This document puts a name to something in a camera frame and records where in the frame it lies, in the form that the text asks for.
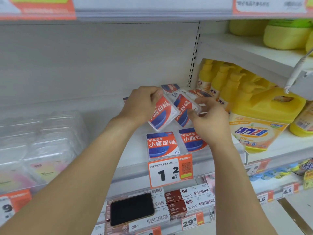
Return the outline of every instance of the white cable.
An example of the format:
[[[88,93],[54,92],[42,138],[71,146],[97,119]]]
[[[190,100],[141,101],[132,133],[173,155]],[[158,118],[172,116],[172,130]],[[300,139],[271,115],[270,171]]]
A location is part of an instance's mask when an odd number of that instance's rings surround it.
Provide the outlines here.
[[[286,82],[286,85],[284,87],[284,92],[286,94],[289,93],[289,88],[293,85],[293,83],[295,82],[295,80],[298,78],[300,72],[302,71],[302,66],[303,63],[305,62],[306,58],[313,52],[313,48],[311,48],[311,50],[309,52],[307,52],[306,55],[304,55],[295,65],[292,73],[290,74],[289,79]]]

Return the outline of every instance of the floor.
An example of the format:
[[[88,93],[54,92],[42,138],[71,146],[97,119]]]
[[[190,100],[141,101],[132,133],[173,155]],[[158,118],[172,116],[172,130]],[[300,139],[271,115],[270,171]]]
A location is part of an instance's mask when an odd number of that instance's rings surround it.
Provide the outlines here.
[[[313,189],[288,196],[287,201],[303,220],[313,229]],[[278,235],[304,235],[278,201],[262,206]],[[178,233],[179,235],[216,235],[215,222],[204,224]]]

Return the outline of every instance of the black phone screen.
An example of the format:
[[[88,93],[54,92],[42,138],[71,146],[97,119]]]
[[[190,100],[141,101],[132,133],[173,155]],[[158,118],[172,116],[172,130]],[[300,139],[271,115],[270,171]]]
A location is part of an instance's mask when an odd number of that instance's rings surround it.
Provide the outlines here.
[[[142,194],[112,202],[110,224],[111,226],[117,226],[153,214],[154,207],[151,193]]]

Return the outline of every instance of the brown floor strip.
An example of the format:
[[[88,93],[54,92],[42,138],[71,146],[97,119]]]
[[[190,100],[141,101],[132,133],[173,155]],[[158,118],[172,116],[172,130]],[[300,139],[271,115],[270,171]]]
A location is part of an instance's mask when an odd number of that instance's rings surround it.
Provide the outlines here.
[[[304,221],[304,219],[298,214],[286,198],[279,199],[278,202],[305,235],[313,235],[311,227],[306,223],[306,221]]]

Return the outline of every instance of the forearm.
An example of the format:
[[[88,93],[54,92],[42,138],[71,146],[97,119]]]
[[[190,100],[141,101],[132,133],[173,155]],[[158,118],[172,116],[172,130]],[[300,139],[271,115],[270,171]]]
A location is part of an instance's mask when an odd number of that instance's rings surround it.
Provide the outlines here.
[[[113,119],[104,132],[0,228],[3,235],[91,233],[135,127]]]
[[[236,148],[216,147],[212,153],[217,234],[277,235],[256,198]]]

